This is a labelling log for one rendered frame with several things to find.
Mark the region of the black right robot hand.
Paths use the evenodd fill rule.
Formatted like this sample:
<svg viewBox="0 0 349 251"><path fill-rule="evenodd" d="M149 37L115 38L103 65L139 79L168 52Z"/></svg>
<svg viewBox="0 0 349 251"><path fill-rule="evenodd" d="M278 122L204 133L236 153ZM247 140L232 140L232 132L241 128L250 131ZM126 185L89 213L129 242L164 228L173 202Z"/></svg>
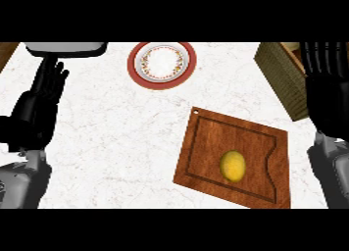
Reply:
<svg viewBox="0 0 349 251"><path fill-rule="evenodd" d="M349 142L349 59L344 42L302 42L309 116L316 130Z"/></svg>

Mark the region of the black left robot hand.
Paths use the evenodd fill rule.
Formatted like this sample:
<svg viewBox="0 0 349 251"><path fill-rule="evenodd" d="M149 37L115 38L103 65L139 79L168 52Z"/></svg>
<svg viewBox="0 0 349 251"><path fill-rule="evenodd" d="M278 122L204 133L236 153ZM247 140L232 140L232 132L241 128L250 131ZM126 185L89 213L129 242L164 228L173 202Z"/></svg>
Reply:
<svg viewBox="0 0 349 251"><path fill-rule="evenodd" d="M0 143L7 144L10 152L43 150L49 144L68 75L58 58L46 57L33 88L22 93L12 115L0 115Z"/></svg>

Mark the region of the yellow lemon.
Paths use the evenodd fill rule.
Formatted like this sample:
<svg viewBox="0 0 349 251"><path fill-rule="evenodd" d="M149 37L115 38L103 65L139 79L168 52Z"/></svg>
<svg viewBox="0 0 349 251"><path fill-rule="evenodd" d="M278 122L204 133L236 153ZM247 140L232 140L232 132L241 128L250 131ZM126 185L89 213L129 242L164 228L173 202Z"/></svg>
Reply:
<svg viewBox="0 0 349 251"><path fill-rule="evenodd" d="M242 180L245 173L245 160L244 155L236 150L226 152L222 156L220 172L228 181L238 182Z"/></svg>

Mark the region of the olive wicker basket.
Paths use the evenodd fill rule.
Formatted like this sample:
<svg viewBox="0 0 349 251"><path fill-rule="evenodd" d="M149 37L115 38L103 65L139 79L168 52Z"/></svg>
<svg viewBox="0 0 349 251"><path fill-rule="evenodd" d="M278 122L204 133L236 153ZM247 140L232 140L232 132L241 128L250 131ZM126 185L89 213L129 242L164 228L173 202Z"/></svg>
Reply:
<svg viewBox="0 0 349 251"><path fill-rule="evenodd" d="M302 50L288 48L284 42L262 42L254 54L254 62L263 72L291 120L309 116L306 70Z"/></svg>

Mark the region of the brown wooden cutting board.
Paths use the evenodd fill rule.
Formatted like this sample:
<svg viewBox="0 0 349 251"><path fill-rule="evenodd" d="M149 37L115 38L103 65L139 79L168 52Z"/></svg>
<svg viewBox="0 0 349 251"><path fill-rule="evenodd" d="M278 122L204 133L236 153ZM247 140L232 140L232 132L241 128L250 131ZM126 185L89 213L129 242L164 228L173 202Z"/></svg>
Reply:
<svg viewBox="0 0 349 251"><path fill-rule="evenodd" d="M250 208L288 208L288 132L194 108L174 183Z"/></svg>

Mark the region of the red round placemat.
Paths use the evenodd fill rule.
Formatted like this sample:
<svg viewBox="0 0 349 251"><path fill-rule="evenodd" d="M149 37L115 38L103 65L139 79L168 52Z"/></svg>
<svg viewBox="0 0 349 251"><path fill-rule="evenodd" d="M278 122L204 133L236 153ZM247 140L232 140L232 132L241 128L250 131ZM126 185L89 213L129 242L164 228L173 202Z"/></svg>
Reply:
<svg viewBox="0 0 349 251"><path fill-rule="evenodd" d="M183 45L188 54L189 54L189 63L188 63L188 68L182 74L182 76L164 83L155 83L151 82L148 80L145 80L136 72L135 69L135 57L137 54L139 49L148 44L149 42L140 42L136 47L133 48L130 55L129 55L129 59L127 59L127 71L130 74L132 79L135 80L135 82L145 88L154 89L154 90L166 90L170 88L174 88L176 86L179 86L191 77L194 70L195 70L195 66L197 66L197 54L194 51L194 48L191 46L191 44L188 42L180 42L180 44Z"/></svg>

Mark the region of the pale grey appliance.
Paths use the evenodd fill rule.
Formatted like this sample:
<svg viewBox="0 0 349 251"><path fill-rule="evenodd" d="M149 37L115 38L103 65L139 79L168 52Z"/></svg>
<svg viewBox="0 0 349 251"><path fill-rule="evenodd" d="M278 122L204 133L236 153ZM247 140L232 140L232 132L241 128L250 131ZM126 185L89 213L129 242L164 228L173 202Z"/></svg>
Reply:
<svg viewBox="0 0 349 251"><path fill-rule="evenodd" d="M35 57L49 54L58 58L99 57L106 50L106 42L27 42L25 46Z"/></svg>

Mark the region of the white patterned plate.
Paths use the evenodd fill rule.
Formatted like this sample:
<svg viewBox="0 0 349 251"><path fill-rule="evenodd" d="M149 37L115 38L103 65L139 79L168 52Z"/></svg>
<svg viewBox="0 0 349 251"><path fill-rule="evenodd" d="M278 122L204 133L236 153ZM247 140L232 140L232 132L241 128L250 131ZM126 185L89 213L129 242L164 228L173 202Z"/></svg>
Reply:
<svg viewBox="0 0 349 251"><path fill-rule="evenodd" d="M148 81L164 83L177 79L189 63L189 54L179 42L149 42L137 51L135 69Z"/></svg>

